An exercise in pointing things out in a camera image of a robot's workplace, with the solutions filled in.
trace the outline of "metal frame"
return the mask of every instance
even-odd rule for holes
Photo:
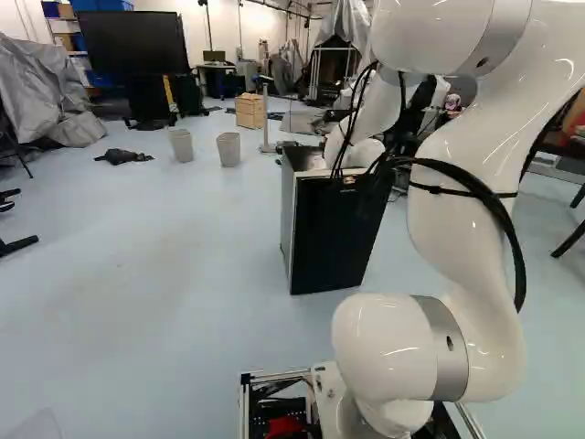
[[[250,386],[252,384],[263,384],[268,382],[275,382],[281,380],[298,380],[298,379],[312,379],[312,371],[310,369],[292,370],[281,373],[263,373],[258,372],[244,372],[240,374],[239,386],[239,431],[238,439],[250,439]],[[469,411],[467,406],[463,403],[456,402],[455,407],[457,412],[461,415],[469,434],[473,439],[486,439],[486,436]],[[310,408],[307,407],[307,417],[310,416]]]

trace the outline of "black bag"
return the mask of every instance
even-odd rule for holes
[[[170,84],[181,117],[209,115],[203,107],[203,94],[195,75],[176,75],[170,78]]]

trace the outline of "black object on floor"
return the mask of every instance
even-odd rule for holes
[[[96,162],[106,160],[110,165],[117,166],[126,162],[148,162],[149,160],[154,160],[154,157],[144,153],[133,153],[125,149],[111,148],[106,151],[106,154],[95,157],[93,160]]]
[[[7,198],[18,195],[20,189],[10,189],[0,192],[0,212],[7,212],[15,206],[14,201],[8,201]]]
[[[7,212],[15,206],[13,201],[0,201],[0,212]]]
[[[124,118],[124,123],[129,130],[136,131],[156,131],[162,130],[167,125],[175,126],[176,114],[172,115],[170,119],[153,119],[150,121],[141,121],[138,123],[130,123],[129,119]]]
[[[13,242],[4,242],[0,240],[0,258],[6,256],[10,253],[14,253],[17,250],[24,249],[29,245],[35,244],[38,242],[38,236],[32,235],[22,240],[13,241]]]
[[[15,206],[13,201],[7,201],[6,199],[9,197],[13,197],[14,195],[18,195],[20,193],[20,189],[10,189],[5,190],[4,192],[0,192],[0,212],[6,212]],[[22,240],[13,241],[13,242],[4,242],[0,240],[0,258],[6,256],[10,253],[16,252],[17,250],[24,249],[29,245],[38,242],[38,236],[32,235]]]

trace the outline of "cardboard box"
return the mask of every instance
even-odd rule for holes
[[[73,6],[67,3],[58,4],[58,16],[61,18],[75,18],[73,14]]]
[[[236,124],[257,129],[264,126],[264,101],[259,94],[244,93],[236,98]]]
[[[63,46],[68,52],[75,50],[75,46],[73,46],[73,39],[71,38],[70,34],[54,34],[54,37],[55,44],[57,44],[57,46]]]

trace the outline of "screen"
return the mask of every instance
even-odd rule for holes
[[[174,12],[78,12],[91,67],[99,73],[188,73],[183,26]]]
[[[204,50],[203,60],[208,61],[225,61],[226,51],[225,50]]]

